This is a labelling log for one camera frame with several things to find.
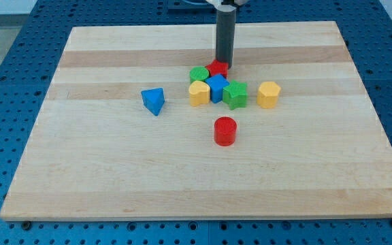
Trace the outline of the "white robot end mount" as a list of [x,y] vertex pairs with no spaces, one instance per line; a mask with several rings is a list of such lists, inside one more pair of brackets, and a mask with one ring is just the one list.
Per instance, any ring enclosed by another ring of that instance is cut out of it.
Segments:
[[230,5],[233,7],[240,7],[249,2],[249,0],[206,0],[209,4],[214,7],[220,7],[221,5]]

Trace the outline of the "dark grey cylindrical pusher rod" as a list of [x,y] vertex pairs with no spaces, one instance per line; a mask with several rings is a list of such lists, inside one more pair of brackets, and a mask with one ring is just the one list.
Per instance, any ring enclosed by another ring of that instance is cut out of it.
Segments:
[[220,4],[216,8],[216,60],[230,69],[233,60],[237,7]]

